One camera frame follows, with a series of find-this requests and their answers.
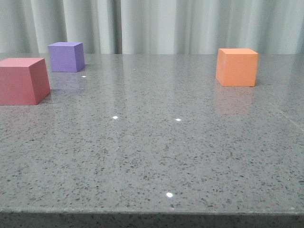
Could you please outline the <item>orange foam block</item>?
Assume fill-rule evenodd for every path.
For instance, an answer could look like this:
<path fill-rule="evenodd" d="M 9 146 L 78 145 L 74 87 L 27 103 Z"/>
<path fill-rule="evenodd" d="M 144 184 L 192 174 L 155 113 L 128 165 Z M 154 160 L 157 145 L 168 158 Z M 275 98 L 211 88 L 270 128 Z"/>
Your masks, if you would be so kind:
<path fill-rule="evenodd" d="M 257 65 L 258 53 L 249 48 L 220 48 L 216 79 L 222 86 L 254 87 Z"/>

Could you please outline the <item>pale green curtain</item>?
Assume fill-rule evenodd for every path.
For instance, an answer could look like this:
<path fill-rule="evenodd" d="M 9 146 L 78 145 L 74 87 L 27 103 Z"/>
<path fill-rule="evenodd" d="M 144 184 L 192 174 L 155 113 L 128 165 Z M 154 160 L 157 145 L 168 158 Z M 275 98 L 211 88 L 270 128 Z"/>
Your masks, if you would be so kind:
<path fill-rule="evenodd" d="M 92 54 L 261 54 L 304 51 L 301 0 L 3 0 L 2 53 L 83 42 Z"/>

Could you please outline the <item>purple foam block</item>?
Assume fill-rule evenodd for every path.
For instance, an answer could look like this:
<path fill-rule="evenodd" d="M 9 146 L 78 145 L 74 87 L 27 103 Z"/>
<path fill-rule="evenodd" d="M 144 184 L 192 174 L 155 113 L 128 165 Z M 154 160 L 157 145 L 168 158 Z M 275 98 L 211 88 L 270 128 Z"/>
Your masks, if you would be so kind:
<path fill-rule="evenodd" d="M 48 45 L 53 72 L 79 72 L 85 68 L 82 42 L 57 42 Z"/>

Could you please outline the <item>red foam block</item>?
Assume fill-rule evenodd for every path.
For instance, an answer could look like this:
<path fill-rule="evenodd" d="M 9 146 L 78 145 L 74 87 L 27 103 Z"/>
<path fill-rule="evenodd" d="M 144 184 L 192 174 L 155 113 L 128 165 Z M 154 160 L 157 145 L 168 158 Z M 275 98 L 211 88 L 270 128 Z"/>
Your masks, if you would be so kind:
<path fill-rule="evenodd" d="M 1 105 L 37 105 L 49 93 L 44 58 L 7 58 L 0 62 Z"/>

